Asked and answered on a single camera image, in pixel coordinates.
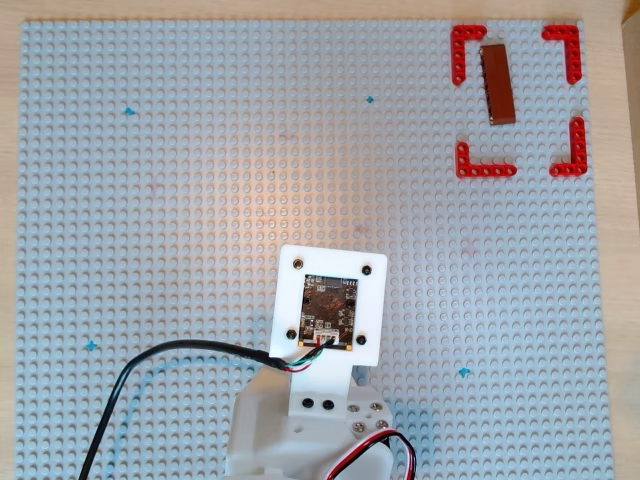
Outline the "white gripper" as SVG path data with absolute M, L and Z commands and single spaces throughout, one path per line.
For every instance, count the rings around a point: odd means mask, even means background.
M 228 479 L 325 479 L 357 444 L 392 426 L 390 407 L 370 386 L 293 386 L 283 372 L 261 371 L 236 396 Z

